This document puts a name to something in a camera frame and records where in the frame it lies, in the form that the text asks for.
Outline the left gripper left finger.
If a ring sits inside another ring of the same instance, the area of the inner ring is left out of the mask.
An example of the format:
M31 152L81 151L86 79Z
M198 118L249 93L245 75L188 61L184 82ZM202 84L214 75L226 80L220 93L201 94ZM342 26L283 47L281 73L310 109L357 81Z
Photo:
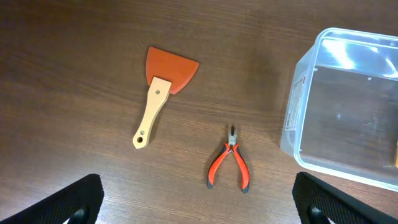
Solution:
M101 178L89 174L27 209L1 221L2 224L94 224L104 198Z

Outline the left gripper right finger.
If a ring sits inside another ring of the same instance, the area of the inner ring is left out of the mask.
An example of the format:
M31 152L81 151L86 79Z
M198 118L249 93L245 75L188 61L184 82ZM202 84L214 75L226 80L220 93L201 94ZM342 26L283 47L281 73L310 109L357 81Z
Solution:
M296 175L292 189L302 223L392 223L397 219L355 199L307 172Z

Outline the clear plastic container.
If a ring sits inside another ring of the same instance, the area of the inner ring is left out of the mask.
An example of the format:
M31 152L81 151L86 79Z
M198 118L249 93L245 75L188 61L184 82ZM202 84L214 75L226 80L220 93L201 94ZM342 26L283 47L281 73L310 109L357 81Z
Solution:
M397 190L397 37L320 32L296 64L280 147L303 168Z

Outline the orange handled pliers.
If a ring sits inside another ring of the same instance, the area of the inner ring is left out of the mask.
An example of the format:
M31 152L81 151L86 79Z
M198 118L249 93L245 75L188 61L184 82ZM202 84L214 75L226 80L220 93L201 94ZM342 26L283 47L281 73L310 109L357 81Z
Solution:
M218 171L224 167L225 161L231 163L232 157L236 164L236 171L238 172L238 186L243 194L249 192L251 184L251 175L248 165L243 157L240 145L238 143L238 130L234 125L228 126L228 134L226 141L221 145L221 149L211 162L208 171L206 173L206 186L208 189L212 189L216 184L218 177Z

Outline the orange scraper wooden handle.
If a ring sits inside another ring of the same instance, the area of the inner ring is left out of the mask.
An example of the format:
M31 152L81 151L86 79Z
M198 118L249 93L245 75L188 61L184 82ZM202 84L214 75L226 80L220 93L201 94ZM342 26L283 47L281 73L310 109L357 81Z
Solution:
M146 58L146 80L149 85L141 123L132 138L135 148L148 145L154 121L169 95L182 90L197 72L199 63L155 47L149 47Z

